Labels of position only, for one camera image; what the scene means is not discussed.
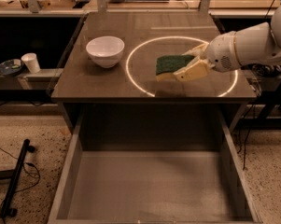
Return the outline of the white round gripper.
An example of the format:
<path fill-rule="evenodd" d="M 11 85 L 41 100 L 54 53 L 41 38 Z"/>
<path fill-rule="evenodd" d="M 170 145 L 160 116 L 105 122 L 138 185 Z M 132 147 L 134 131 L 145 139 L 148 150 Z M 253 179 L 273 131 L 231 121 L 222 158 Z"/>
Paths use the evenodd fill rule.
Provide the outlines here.
<path fill-rule="evenodd" d="M 192 81 L 209 75 L 212 67 L 224 73 L 241 67 L 235 54 L 235 32 L 217 36 L 208 45 L 203 43 L 185 52 L 194 58 L 174 72 L 178 81 Z"/>

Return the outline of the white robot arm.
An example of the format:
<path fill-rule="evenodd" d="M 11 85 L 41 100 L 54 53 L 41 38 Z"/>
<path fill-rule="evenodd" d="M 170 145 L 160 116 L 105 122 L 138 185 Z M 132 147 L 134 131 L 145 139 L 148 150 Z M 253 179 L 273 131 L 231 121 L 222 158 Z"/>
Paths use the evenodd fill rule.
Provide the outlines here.
<path fill-rule="evenodd" d="M 281 65 L 281 6 L 270 22 L 219 35 L 207 45 L 190 49 L 188 54 L 194 59 L 174 72 L 178 81 L 199 79 L 211 70 L 230 72 L 254 63 Z"/>

